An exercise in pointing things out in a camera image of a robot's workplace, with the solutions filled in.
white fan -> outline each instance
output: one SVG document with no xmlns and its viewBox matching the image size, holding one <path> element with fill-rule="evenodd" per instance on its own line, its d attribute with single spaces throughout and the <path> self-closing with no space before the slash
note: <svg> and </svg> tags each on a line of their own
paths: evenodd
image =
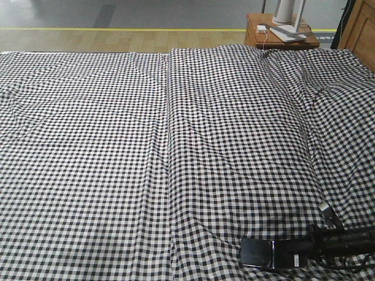
<svg viewBox="0 0 375 281">
<path fill-rule="evenodd" d="M 298 32 L 298 26 L 301 22 L 302 13 L 306 0 L 301 0 L 299 5 L 297 18 L 294 26 L 291 25 L 295 0 L 278 0 L 275 14 L 272 22 L 276 25 L 270 28 L 270 31 L 279 37 L 283 42 L 294 42 L 305 40 L 307 36 L 304 33 Z"/>
</svg>

metal clip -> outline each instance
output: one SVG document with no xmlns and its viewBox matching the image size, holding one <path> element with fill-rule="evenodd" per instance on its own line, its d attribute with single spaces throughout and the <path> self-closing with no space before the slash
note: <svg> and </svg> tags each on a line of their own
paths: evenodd
<svg viewBox="0 0 375 281">
<path fill-rule="evenodd" d="M 340 218 L 335 214 L 335 211 L 332 209 L 330 205 L 323 202 L 319 205 L 319 209 L 321 210 L 326 222 L 330 227 L 335 226 L 337 229 L 344 229 L 343 224 L 341 223 Z"/>
</svg>

white charger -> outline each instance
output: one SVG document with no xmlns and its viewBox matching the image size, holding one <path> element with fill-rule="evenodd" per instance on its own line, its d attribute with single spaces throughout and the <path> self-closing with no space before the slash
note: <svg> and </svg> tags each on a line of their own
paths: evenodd
<svg viewBox="0 0 375 281">
<path fill-rule="evenodd" d="M 258 25 L 257 32 L 261 34 L 265 34 L 267 32 L 267 28 L 265 27 L 265 25 Z"/>
</svg>

nightstand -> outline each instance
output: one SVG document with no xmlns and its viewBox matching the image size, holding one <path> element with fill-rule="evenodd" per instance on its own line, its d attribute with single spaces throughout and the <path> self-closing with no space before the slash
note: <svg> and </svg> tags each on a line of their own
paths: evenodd
<svg viewBox="0 0 375 281">
<path fill-rule="evenodd" d="M 267 27 L 267 41 L 264 43 L 264 49 L 284 49 L 284 50 L 306 50 L 319 47 L 319 41 L 311 32 L 310 27 L 301 21 L 299 31 L 308 32 L 308 38 L 305 41 L 285 43 L 270 31 L 270 26 L 277 26 L 272 23 L 272 13 L 249 13 L 247 17 L 247 28 L 245 36 L 245 45 L 263 49 L 265 34 L 257 33 L 257 26 L 263 24 Z"/>
</svg>

bed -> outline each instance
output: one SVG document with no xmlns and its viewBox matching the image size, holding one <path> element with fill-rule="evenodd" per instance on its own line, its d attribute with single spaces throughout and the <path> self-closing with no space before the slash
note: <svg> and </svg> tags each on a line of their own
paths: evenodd
<svg viewBox="0 0 375 281">
<path fill-rule="evenodd" d="M 321 202 L 348 229 L 375 224 L 371 60 L 242 45 L 1 53 L 0 278 L 372 280 L 239 262 L 244 237 L 327 227 Z"/>
</svg>

